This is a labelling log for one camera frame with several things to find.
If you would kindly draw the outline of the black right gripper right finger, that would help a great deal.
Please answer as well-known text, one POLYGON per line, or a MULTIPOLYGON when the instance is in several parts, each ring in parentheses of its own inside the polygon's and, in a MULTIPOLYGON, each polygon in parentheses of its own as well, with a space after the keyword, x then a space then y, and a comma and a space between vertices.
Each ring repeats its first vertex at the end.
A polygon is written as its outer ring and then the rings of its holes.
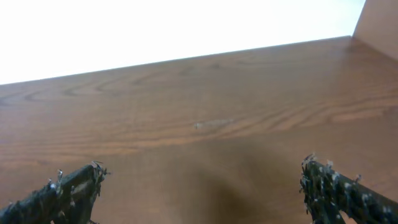
POLYGON ((338 224, 344 212, 355 223, 397 224, 397 202, 333 170, 332 161, 323 165, 314 154, 301 163, 300 193, 305 211, 313 223, 338 224))

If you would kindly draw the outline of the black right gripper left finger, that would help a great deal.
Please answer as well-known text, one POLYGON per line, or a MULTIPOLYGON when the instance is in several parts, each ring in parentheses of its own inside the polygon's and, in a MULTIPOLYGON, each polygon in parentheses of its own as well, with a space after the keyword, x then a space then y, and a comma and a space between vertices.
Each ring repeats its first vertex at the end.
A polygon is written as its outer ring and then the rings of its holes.
POLYGON ((93 161, 1 209, 2 224, 93 223, 92 210, 108 170, 93 161))

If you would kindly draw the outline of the white partition board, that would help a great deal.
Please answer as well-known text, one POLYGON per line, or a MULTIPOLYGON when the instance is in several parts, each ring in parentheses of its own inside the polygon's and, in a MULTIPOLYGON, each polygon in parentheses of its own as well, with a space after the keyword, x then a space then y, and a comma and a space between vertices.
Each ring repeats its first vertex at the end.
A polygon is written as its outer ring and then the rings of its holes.
POLYGON ((351 35, 364 1, 1 1, 1 83, 351 35))

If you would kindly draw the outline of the brown cardboard side panel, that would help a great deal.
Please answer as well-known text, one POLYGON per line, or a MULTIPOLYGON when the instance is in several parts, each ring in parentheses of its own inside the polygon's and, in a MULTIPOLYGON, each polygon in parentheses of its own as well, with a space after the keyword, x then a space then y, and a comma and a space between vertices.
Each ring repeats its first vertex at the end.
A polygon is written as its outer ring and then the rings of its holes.
POLYGON ((397 60, 397 0, 365 0, 353 37, 397 60))

